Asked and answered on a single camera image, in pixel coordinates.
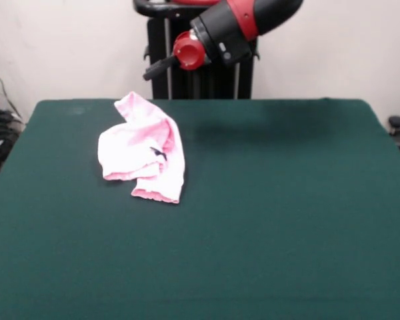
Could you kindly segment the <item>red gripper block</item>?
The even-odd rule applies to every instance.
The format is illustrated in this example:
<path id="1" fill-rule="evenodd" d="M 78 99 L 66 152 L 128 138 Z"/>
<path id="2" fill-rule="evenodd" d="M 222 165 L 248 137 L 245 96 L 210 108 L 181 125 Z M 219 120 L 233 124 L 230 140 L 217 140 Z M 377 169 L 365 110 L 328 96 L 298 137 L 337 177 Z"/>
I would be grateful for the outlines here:
<path id="1" fill-rule="evenodd" d="M 182 32 L 173 44 L 173 55 L 158 60 L 150 65 L 143 74 L 146 81 L 161 75 L 179 61 L 180 67 L 186 71 L 193 71 L 206 64 L 207 54 L 194 30 Z"/>

